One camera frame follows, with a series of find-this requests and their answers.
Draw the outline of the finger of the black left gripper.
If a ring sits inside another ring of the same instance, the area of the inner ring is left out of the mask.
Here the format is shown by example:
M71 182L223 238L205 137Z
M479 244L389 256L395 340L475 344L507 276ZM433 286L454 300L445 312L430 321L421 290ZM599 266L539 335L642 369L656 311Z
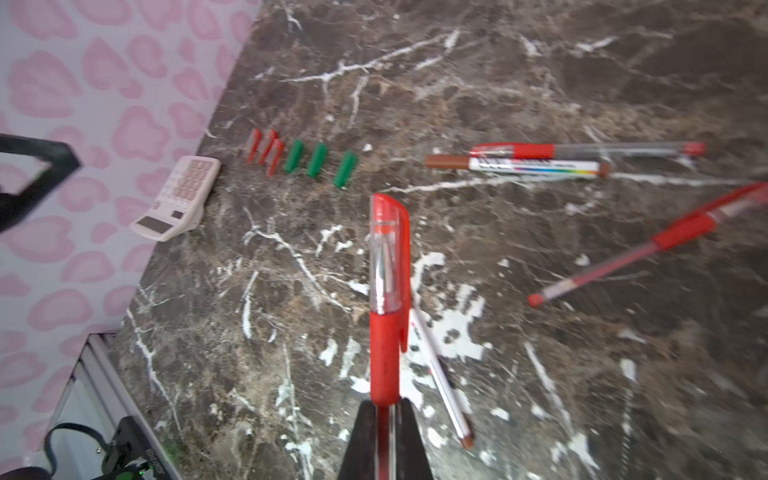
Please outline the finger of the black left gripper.
M72 147L64 142L1 135L1 152L40 160L46 168L19 193L1 191L1 232L22 222L57 187L80 169Z

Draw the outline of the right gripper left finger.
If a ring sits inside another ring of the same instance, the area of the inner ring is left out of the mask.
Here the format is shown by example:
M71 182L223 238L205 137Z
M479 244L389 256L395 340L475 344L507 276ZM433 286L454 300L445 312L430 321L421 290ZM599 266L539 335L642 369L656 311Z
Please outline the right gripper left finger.
M376 449L377 408L365 400L359 406L337 479L374 480Z

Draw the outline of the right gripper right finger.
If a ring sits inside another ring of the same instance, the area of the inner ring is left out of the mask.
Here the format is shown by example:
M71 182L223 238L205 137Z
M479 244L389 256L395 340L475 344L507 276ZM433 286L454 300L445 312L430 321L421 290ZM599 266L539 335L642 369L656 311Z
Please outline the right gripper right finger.
M434 478L413 404L406 398L402 398L395 406L395 478L398 480L432 480Z

